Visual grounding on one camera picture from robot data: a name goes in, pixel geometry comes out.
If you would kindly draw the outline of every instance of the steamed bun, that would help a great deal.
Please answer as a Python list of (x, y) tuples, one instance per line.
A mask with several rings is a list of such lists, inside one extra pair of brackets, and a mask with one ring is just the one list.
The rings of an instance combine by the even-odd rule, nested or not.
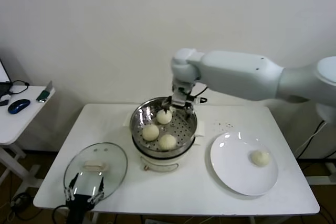
[(156, 125), (146, 125), (142, 129), (142, 137), (146, 141), (154, 141), (159, 136), (159, 128)]
[(163, 151), (169, 151), (176, 146), (176, 138), (170, 134), (163, 135), (159, 140), (159, 147)]
[(156, 119), (160, 124), (169, 124), (172, 120), (172, 117), (173, 115), (170, 110), (167, 110), (167, 112), (165, 112), (164, 110), (160, 110), (156, 115)]
[(269, 164), (270, 156), (265, 151), (254, 151), (251, 153), (251, 160), (255, 165), (263, 167)]

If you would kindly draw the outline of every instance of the metal steamer tray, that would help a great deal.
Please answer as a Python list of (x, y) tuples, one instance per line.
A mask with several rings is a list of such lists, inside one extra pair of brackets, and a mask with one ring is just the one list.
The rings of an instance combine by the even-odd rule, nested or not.
[[(156, 114), (162, 109), (161, 104), (166, 97), (158, 97), (144, 102), (132, 114), (130, 130), (137, 149), (144, 155), (155, 159), (170, 159), (184, 154), (195, 141), (197, 117), (193, 113), (186, 117), (183, 109), (173, 108), (173, 118), (169, 124), (161, 125), (156, 120)], [(155, 124), (159, 128), (159, 137), (148, 142), (142, 138), (142, 128), (148, 124)], [(171, 134), (177, 140), (176, 148), (162, 151), (159, 148), (159, 139), (164, 134)]]

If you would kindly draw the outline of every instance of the white plate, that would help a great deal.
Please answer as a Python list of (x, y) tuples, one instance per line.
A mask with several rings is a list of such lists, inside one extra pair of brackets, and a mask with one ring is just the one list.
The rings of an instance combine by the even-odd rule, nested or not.
[[(251, 162), (250, 154), (262, 150), (270, 154), (265, 167)], [(258, 139), (242, 132), (228, 132), (219, 136), (211, 146), (211, 163), (228, 187), (245, 195), (262, 195), (277, 182), (278, 165), (270, 151)]]

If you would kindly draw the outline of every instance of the floor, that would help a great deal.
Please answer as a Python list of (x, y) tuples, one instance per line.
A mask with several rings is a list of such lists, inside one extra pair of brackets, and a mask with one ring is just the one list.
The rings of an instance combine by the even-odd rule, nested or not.
[[(53, 163), (56, 155), (54, 154), (27, 154), (25, 159), (21, 159), (19, 162), (26, 168), (30, 169), (32, 164), (40, 164), (41, 169), (37, 174), (38, 178), (44, 178)], [(318, 175), (328, 175), (328, 170), (323, 164), (313, 164), (306, 168), (310, 163), (300, 164), (301, 168), (304, 169), (304, 174), (308, 176), (318, 176)], [(5, 167), (0, 164), (0, 174), (5, 170)], [(52, 223), (51, 220), (51, 210), (43, 210), (36, 218), (30, 221), (22, 221), (17, 217), (11, 220), (12, 215), (9, 215), (9, 221), (7, 221), (7, 216), (10, 213), (10, 206), (6, 204), (9, 202), (10, 196), (16, 191), (20, 185), (20, 179), (12, 174), (7, 176), (4, 182), (0, 185), (0, 224), (12, 223)], [(328, 210), (336, 219), (336, 186), (312, 186), (312, 190), (318, 200), (318, 202), (323, 205), (324, 208)], [(35, 189), (29, 189), (28, 192), (33, 196), (36, 194)], [(28, 209), (20, 214), (21, 218), (29, 218), (39, 212), (39, 209), (34, 206), (30, 206)], [(327, 215), (326, 211), (322, 209), (322, 214)], [(295, 216), (285, 221), (284, 224), (328, 224), (333, 223), (329, 218), (329, 222), (326, 221), (322, 214), (312, 215), (312, 216)], [(194, 217), (188, 224), (199, 224), (200, 222), (206, 220), (209, 217)], [(114, 214), (100, 214), (98, 218), (98, 224), (122, 224), (122, 223), (133, 223), (142, 224), (146, 219), (158, 220), (168, 223), (184, 224), (185, 221), (190, 219), (190, 216), (139, 216), (139, 215), (114, 215)], [(61, 214), (57, 214), (56, 220), (58, 223), (65, 223), (65, 219)], [(256, 223), (260, 223), (263, 217), (256, 218)], [(248, 224), (249, 220), (247, 217), (214, 217), (206, 222), (206, 224)]]

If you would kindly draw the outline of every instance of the white wall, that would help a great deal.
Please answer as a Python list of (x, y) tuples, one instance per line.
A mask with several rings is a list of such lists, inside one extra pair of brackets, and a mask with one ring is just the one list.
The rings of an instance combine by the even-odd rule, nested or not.
[[(335, 14), (335, 0), (0, 0), (1, 57), (12, 77), (57, 89), (20, 141), (56, 150), (86, 103), (169, 94), (169, 61), (181, 47), (260, 54), (286, 67), (336, 55)], [(264, 104), (283, 131), (300, 109)]]

